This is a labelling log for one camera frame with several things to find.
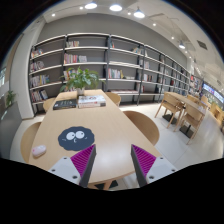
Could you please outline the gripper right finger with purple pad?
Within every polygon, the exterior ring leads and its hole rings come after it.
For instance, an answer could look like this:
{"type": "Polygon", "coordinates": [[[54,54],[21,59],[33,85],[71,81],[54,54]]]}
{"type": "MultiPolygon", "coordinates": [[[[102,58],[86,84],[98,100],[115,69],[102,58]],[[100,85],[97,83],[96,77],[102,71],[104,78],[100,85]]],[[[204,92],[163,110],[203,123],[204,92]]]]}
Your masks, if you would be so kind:
{"type": "Polygon", "coordinates": [[[165,157],[156,157],[134,144],[131,145],[131,157],[140,187],[177,171],[165,157]]]}

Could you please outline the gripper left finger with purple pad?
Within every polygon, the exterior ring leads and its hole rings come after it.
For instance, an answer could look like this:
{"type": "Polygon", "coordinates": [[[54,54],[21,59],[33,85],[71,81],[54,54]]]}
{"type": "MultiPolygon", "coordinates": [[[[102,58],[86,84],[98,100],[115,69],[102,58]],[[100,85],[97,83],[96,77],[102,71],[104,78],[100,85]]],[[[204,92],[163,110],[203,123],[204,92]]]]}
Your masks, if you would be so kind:
{"type": "Polygon", "coordinates": [[[96,145],[93,144],[72,157],[62,157],[49,169],[49,172],[86,188],[95,157],[96,145]]]}

